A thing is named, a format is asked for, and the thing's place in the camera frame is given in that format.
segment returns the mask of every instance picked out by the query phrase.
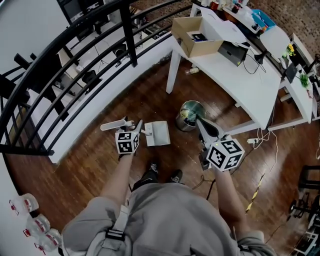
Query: railing post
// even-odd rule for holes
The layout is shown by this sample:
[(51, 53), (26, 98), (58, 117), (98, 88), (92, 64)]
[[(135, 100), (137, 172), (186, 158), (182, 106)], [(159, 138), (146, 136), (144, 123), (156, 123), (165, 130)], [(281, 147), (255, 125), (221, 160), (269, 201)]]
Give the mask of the railing post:
[(129, 50), (130, 60), (132, 61), (132, 66), (135, 67), (138, 64), (138, 61), (129, 8), (130, 6), (128, 0), (123, 1), (123, 6), (120, 8), (120, 15), (123, 22), (124, 36), (126, 38), (126, 46)]

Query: power outlet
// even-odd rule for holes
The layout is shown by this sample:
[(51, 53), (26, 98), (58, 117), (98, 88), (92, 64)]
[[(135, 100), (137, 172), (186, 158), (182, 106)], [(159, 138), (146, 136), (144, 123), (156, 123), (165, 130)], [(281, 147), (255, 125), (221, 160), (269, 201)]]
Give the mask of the power outlet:
[(258, 143), (258, 139), (257, 138), (248, 138), (248, 140), (246, 141), (248, 144), (256, 144)]

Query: metal bucket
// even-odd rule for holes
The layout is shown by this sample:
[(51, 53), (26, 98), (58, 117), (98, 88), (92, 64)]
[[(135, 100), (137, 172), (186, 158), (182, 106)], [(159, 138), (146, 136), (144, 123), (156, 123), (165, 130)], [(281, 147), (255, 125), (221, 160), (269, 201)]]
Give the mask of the metal bucket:
[(182, 111), (192, 111), (196, 114), (197, 117), (200, 118), (206, 118), (206, 110), (204, 106), (198, 101), (195, 100), (189, 100), (183, 103), (182, 107), (180, 108), (180, 111), (178, 115), (175, 118), (175, 124), (177, 128), (183, 132), (189, 132), (192, 131), (194, 128), (196, 128), (196, 125), (189, 125), (185, 122), (185, 117), (181, 115)]

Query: yellow and black striped tape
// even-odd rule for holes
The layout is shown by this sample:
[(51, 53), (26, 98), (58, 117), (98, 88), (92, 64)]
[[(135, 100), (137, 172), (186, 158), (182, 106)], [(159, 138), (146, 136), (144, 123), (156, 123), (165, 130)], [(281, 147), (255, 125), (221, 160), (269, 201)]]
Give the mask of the yellow and black striped tape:
[(259, 181), (259, 183), (258, 183), (258, 186), (257, 186), (257, 188), (256, 188), (256, 190), (255, 190), (255, 192), (254, 192), (254, 194), (253, 194), (252, 199), (251, 199), (251, 202), (249, 203), (248, 207), (247, 207), (246, 210), (245, 210), (245, 214), (247, 214), (247, 213), (249, 212), (249, 210), (251, 209), (251, 206), (252, 206), (252, 204), (254, 203), (254, 200), (255, 200), (255, 198), (256, 198), (256, 196), (257, 196), (257, 194), (258, 194), (258, 191), (259, 191), (259, 188), (260, 188), (260, 186), (261, 186), (262, 180), (264, 179), (264, 176), (265, 176), (265, 173), (262, 174), (262, 176), (261, 176), (261, 178), (260, 178), (260, 181)]

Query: white dustpan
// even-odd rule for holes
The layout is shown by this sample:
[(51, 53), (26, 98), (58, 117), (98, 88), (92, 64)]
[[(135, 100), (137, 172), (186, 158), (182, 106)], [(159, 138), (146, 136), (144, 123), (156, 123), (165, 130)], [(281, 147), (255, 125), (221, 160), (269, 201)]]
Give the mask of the white dustpan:
[(145, 123), (144, 129), (146, 144), (148, 147), (170, 144), (170, 136), (167, 121)]

